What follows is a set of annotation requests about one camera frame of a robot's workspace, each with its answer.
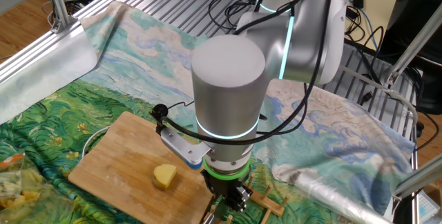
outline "potato piece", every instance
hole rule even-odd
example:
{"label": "potato piece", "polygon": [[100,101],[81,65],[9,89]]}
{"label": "potato piece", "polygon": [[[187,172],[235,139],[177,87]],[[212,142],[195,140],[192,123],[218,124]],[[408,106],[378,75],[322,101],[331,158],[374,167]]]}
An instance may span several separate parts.
{"label": "potato piece", "polygon": [[25,196],[26,200],[33,200],[40,196],[37,192],[29,192],[26,190],[22,190],[21,193]]}
{"label": "potato piece", "polygon": [[153,170],[152,183],[158,189],[166,190],[177,173],[173,165],[160,165]]}
{"label": "potato piece", "polygon": [[14,184],[14,183],[9,183],[9,182],[4,182],[3,183],[3,187],[5,187],[5,190],[9,193],[9,194],[13,194],[16,191],[18,191],[20,189],[20,185]]}
{"label": "potato piece", "polygon": [[6,205],[7,205],[8,207],[14,207],[14,201],[12,201],[12,200],[8,200],[8,201],[6,202]]}
{"label": "potato piece", "polygon": [[25,196],[19,196],[19,197],[15,198],[14,206],[20,205],[20,204],[25,203],[25,202],[26,202]]}

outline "cutting board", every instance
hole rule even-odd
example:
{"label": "cutting board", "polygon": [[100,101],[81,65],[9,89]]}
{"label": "cutting board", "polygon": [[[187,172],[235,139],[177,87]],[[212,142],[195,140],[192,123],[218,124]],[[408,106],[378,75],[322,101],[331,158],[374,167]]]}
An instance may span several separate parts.
{"label": "cutting board", "polygon": [[[152,184],[156,166],[177,174],[164,192]],[[199,223],[211,199],[200,171],[167,149],[155,125],[124,112],[69,175],[69,181],[143,223]]]}

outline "food in plastic bag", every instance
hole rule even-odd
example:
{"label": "food in plastic bag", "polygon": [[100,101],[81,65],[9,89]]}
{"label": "food in plastic bag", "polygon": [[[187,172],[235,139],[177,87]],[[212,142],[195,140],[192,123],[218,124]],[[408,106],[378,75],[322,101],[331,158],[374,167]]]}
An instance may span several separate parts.
{"label": "food in plastic bag", "polygon": [[0,200],[20,195],[23,157],[17,154],[0,162]]}
{"label": "food in plastic bag", "polygon": [[23,153],[0,163],[0,178],[0,224],[71,223],[74,202],[47,183]]}

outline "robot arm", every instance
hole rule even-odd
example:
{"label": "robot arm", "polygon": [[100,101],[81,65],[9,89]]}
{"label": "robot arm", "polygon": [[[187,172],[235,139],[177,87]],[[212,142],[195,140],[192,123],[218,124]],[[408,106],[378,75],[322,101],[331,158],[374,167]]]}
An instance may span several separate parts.
{"label": "robot arm", "polygon": [[[192,58],[195,121],[205,140],[199,147],[170,129],[163,131],[162,121],[169,120],[165,106],[153,109],[163,142],[193,168],[203,163],[208,189],[232,210],[243,211],[251,194],[243,184],[253,143],[243,140],[256,136],[269,82],[309,82],[311,91],[314,83],[333,78],[343,51],[346,4],[347,0],[301,0],[294,17],[273,17],[241,35],[213,37],[197,47]],[[263,16],[244,14],[239,29]]]}

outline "van gogh print tablecloth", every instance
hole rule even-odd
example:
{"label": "van gogh print tablecloth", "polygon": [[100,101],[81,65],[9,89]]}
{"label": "van gogh print tablecloth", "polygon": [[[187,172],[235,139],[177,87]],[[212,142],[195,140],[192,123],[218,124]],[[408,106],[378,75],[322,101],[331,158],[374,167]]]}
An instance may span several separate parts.
{"label": "van gogh print tablecloth", "polygon": [[[97,67],[1,125],[1,158],[24,149],[42,175],[75,202],[71,216],[36,223],[136,223],[70,184],[67,175],[90,135],[112,124],[123,111],[153,121],[148,112],[155,104],[190,102],[192,50],[206,37],[192,37],[120,2],[81,23],[101,57]],[[269,119],[258,129],[276,127],[302,96],[302,84],[273,81],[262,107]],[[177,106],[170,114],[196,130],[192,106]],[[413,146],[359,105],[315,88],[299,130],[254,147],[253,187],[263,192],[273,183],[269,197],[277,202],[291,195],[284,215],[271,215],[271,224],[338,222],[337,214],[303,198],[287,180],[285,172],[305,167],[336,181],[383,214],[394,188],[411,171]],[[259,223],[262,215],[262,208],[250,203],[244,213],[234,214],[234,223]]]}

